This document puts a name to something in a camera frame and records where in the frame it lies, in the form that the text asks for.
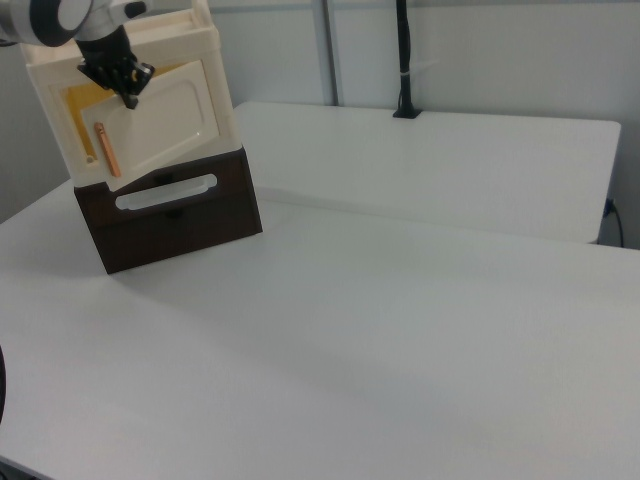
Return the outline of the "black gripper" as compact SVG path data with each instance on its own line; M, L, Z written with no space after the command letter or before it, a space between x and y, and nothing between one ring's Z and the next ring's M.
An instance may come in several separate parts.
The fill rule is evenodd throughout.
M96 40L76 40L83 56L78 70L100 85L121 96L127 109L134 110L138 96L154 75L154 67L140 63L131 50L124 27Z

